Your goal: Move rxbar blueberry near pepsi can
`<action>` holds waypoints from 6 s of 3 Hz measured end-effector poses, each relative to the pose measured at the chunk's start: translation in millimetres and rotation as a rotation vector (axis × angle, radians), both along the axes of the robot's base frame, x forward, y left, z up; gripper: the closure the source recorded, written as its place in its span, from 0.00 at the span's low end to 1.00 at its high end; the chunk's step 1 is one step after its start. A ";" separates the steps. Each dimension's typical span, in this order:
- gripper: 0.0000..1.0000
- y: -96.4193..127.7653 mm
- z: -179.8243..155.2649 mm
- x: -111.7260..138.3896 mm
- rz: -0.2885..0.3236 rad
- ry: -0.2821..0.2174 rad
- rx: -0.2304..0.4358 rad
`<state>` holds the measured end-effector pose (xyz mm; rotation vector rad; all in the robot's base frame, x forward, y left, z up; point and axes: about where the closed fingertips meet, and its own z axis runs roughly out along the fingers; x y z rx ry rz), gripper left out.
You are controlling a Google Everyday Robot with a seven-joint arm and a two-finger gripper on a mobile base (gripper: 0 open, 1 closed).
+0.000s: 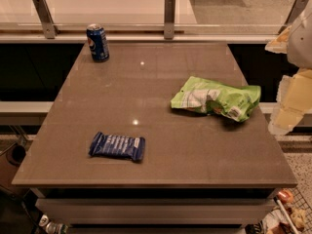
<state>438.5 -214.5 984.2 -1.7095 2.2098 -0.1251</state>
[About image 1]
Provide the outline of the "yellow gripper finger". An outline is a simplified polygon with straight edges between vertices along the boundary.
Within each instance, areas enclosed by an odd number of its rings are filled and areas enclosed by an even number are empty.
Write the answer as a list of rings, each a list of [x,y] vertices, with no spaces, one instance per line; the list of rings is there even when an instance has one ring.
[[[274,54],[286,54],[291,28],[291,26],[286,27],[275,39],[268,42],[265,50]]]
[[[294,76],[284,75],[276,100],[268,130],[272,135],[284,136],[312,109],[312,70],[300,68]]]

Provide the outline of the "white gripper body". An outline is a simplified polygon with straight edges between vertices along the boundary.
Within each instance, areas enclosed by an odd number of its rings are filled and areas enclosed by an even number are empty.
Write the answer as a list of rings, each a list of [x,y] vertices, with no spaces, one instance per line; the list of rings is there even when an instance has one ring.
[[[312,68],[312,8],[307,7],[293,22],[288,40],[288,62]]]

